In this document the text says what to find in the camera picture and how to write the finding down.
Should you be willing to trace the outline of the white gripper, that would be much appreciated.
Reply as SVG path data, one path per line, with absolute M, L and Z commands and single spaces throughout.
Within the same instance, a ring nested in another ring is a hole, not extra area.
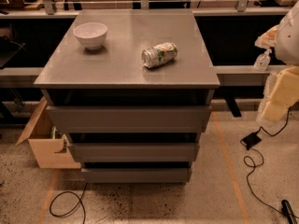
M 299 67 L 287 66 L 272 72 L 264 85 L 263 99 L 258 108 L 258 122 L 277 122 L 299 101 Z

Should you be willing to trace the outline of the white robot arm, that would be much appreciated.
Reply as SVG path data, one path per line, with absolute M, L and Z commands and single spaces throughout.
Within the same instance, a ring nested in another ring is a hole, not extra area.
M 275 57 L 286 64 L 279 73 L 271 73 L 265 83 L 263 99 L 258 109 L 257 121 L 271 125 L 281 120 L 289 108 L 299 101 L 299 1 L 283 17 L 280 23 L 259 36 L 255 46 L 266 49 L 254 67 L 269 64 L 268 54 L 273 48 Z

